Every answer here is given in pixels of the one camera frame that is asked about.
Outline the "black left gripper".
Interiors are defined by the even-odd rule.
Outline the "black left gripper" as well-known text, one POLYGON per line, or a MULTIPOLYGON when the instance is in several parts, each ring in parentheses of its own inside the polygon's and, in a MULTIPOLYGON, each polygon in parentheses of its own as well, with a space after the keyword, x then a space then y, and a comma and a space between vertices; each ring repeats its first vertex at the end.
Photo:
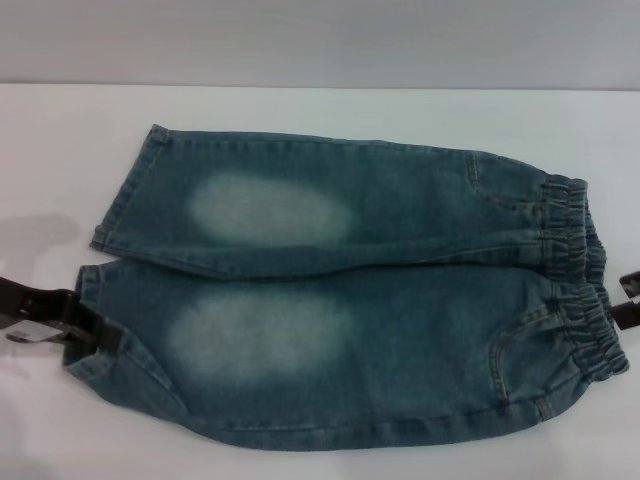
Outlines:
POLYGON ((1 278, 1 328, 22 320, 51 320, 61 331, 53 342, 69 347, 76 354, 118 351, 123 332, 81 303, 69 290, 47 291, 27 287, 1 278))

